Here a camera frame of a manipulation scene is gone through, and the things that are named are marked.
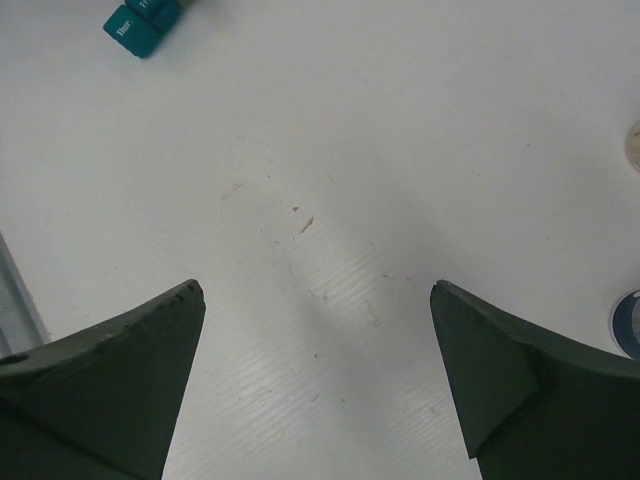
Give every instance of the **teal block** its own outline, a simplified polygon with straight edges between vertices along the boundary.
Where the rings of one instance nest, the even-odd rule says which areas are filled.
[[[121,5],[104,24],[104,31],[136,57],[149,57],[162,41],[162,35],[138,16]]]
[[[168,33],[183,10],[177,0],[126,0],[125,4],[160,33]]]

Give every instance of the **white table surface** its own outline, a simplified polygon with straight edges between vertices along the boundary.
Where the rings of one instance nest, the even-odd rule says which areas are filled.
[[[478,478],[439,278],[615,350],[639,2],[200,0],[148,61],[117,5],[2,2],[0,228],[54,339],[202,283],[166,479]]]

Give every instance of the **round container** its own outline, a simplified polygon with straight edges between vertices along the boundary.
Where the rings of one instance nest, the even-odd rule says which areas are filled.
[[[631,127],[629,135],[627,135],[625,150],[631,165],[640,170],[640,122]]]
[[[611,315],[611,334],[624,353],[640,360],[640,291],[620,299]]]

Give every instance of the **blue object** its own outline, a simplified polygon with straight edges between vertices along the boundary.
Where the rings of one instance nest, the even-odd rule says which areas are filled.
[[[121,5],[104,24],[104,31],[136,57],[149,57],[162,35],[133,10]]]
[[[168,33],[182,16],[182,5],[177,0],[126,0],[125,4],[162,34]]]

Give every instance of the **scratch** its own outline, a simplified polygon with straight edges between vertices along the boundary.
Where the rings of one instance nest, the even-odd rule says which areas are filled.
[[[308,222],[307,222],[307,224],[304,226],[304,228],[303,228],[302,230],[300,230],[300,234],[303,234],[304,232],[306,232],[306,231],[307,231],[307,229],[308,229],[311,225],[313,225],[313,219],[314,219],[314,217],[311,217],[311,218],[309,219],[309,221],[308,221]]]

